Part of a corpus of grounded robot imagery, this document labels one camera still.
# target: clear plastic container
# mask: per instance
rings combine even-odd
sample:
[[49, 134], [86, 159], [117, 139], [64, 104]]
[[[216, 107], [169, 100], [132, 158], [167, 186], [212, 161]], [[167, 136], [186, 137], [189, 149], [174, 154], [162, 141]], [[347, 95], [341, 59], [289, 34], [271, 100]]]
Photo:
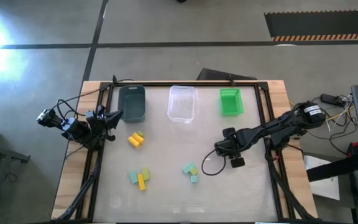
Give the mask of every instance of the clear plastic container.
[[190, 124], [194, 119], [196, 101], [196, 88], [192, 86], [172, 86], [169, 91], [169, 119], [174, 123]]

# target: black and yellow striped mat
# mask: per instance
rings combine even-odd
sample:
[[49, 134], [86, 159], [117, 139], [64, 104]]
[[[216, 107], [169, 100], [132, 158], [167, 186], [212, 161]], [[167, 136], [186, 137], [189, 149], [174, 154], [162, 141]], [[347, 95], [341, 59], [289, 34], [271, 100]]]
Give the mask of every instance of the black and yellow striped mat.
[[267, 12], [273, 41], [357, 40], [358, 10]]

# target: concrete floor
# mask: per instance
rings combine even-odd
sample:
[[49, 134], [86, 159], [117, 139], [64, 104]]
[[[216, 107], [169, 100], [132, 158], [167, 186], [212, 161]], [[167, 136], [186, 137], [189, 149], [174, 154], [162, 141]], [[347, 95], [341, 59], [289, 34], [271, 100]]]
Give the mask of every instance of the concrete floor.
[[[101, 2], [0, 0], [0, 44], [90, 43]], [[264, 12], [334, 9], [358, 9], [358, 0], [110, 0], [99, 42], [270, 40]], [[50, 218], [67, 142], [57, 129], [43, 128], [35, 119], [57, 99], [79, 93], [88, 53], [0, 50], [0, 145], [31, 155], [27, 165], [12, 165], [19, 180], [7, 181], [0, 193], [0, 223]], [[113, 74], [194, 80], [202, 68], [285, 80], [289, 98], [301, 102], [321, 93], [348, 95], [351, 85], [358, 84], [358, 45], [98, 49], [90, 80], [110, 80]], [[325, 126], [313, 133], [329, 135]], [[344, 149], [350, 140], [358, 140], [358, 134], [336, 143]], [[327, 141], [309, 135], [301, 146], [306, 152], [341, 157]], [[342, 183], [345, 201], [315, 198], [320, 217], [351, 222], [345, 212], [350, 210], [344, 208], [351, 200], [346, 178]], [[332, 212], [326, 209], [330, 203]]]

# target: yellow block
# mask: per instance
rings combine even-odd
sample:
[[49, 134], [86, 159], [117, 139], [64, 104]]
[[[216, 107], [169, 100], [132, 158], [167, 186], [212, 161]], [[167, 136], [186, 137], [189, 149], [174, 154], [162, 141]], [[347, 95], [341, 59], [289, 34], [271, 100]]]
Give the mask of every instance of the yellow block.
[[146, 190], [146, 186], [144, 185], [144, 180], [143, 180], [143, 175], [142, 174], [137, 175], [137, 181], [139, 183], [139, 189], [140, 190]]
[[128, 141], [136, 148], [140, 146], [140, 143], [137, 142], [132, 136], [128, 138]]
[[143, 143], [144, 142], [144, 138], [142, 138], [139, 134], [137, 134], [137, 133], [134, 133], [133, 135], [132, 135], [132, 138], [134, 138], [134, 139], [136, 139], [136, 141], [138, 141], [139, 143]]

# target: dark gray bin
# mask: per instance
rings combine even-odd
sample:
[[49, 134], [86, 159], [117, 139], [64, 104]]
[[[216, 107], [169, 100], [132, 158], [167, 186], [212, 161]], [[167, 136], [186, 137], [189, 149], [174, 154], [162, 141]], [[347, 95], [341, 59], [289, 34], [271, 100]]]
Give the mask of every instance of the dark gray bin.
[[123, 110], [125, 123], [140, 123], [145, 119], [145, 89], [142, 85], [124, 86], [119, 90], [118, 109]]

